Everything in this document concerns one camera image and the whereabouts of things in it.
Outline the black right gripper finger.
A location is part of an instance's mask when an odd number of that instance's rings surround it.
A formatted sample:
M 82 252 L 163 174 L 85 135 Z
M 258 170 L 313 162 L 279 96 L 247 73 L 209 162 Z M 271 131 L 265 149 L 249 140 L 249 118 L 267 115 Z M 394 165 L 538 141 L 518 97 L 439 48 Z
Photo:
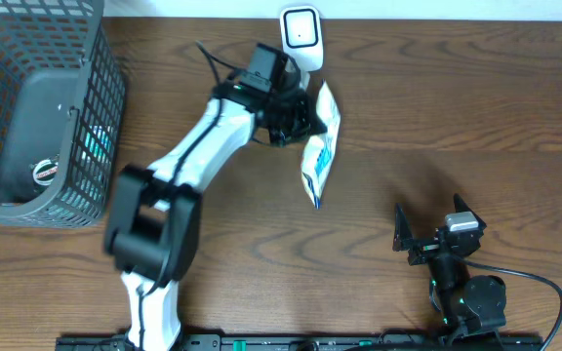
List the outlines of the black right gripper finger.
M 457 213 L 470 212 L 478 222 L 480 229 L 485 229 L 487 227 L 486 222 L 464 201 L 459 193 L 454 194 L 453 201 Z
M 411 225 L 400 204 L 395 205 L 395 231 L 392 249 L 395 252 L 409 250 L 414 244 Z

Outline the wet wipes pack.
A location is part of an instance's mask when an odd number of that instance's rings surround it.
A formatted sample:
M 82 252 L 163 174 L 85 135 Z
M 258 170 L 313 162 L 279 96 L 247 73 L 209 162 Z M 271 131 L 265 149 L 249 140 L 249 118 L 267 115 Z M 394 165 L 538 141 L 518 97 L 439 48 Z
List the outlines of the wet wipes pack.
M 319 120 L 324 123 L 326 131 L 308 139 L 301 159 L 301 179 L 314 208 L 319 209 L 335 159 L 341 125 L 340 110 L 326 81 L 319 90 L 315 112 Z

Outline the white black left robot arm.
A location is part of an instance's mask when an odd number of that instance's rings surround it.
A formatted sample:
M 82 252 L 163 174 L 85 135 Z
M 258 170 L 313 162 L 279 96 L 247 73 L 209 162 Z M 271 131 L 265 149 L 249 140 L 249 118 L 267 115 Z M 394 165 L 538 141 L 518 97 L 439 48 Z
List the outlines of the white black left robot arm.
M 203 194 L 256 129 L 284 137 L 285 127 L 306 123 L 301 180 L 312 205 L 321 206 L 341 116 L 329 85 L 322 84 L 311 97 L 303 86 L 307 80 L 302 73 L 276 95 L 270 87 L 226 79 L 173 150 L 145 168 L 129 165 L 118 175 L 104 249 L 113 256 L 128 293 L 128 349 L 177 345 L 182 332 L 179 286 L 197 252 Z

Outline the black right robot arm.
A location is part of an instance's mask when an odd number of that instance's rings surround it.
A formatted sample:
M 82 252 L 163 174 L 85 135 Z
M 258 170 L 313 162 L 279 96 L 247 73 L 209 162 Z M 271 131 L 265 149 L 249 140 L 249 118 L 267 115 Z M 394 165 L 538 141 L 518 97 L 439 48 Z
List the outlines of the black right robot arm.
M 457 339 L 495 332 L 506 324 L 504 281 L 496 276 L 472 277 L 463 260 L 480 248 L 487 227 L 456 194 L 455 211 L 445 216 L 445 224 L 430 238 L 416 238 L 402 207 L 395 207 L 392 248 L 406 251 L 408 263 L 427 265 L 431 277 L 429 297 L 444 318 L 440 338 L 445 344 Z

